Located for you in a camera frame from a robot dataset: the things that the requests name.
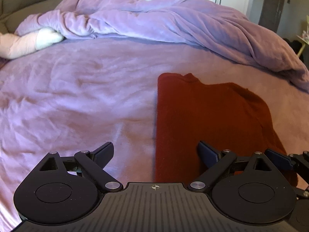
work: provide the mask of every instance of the red sweater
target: red sweater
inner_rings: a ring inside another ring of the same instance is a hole
[[[267,104],[234,83],[205,85],[191,73],[158,78],[156,182],[188,184],[205,171],[197,144],[251,156],[267,148],[286,154]],[[296,174],[287,174],[297,185]]]

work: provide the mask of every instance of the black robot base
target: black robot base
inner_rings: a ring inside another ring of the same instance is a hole
[[[50,152],[14,194],[23,222],[13,231],[309,231],[309,193],[280,173],[295,171],[309,182],[309,153],[268,149],[237,157],[204,142],[197,152],[208,170],[187,187],[128,183],[125,189],[103,170],[114,154],[111,142],[74,157]]]

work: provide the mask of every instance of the metal screw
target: metal screw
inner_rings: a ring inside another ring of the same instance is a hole
[[[116,181],[110,181],[110,182],[105,184],[105,187],[108,188],[108,189],[116,189],[116,188],[120,187],[120,183],[116,182]]]
[[[201,182],[201,181],[193,181],[190,186],[192,188],[195,188],[195,189],[202,189],[204,188],[206,185],[204,182]]]

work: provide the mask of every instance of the crosshair marking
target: crosshair marking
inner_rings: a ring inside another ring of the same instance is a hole
[[[154,189],[154,190],[157,190],[157,189],[159,189],[160,187],[159,187],[158,185],[153,185],[153,186],[151,186],[151,188]]]

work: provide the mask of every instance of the foot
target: foot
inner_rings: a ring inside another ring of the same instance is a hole
[[[64,36],[52,28],[43,28],[38,32],[36,40],[36,50],[45,49],[53,44],[61,42]]]

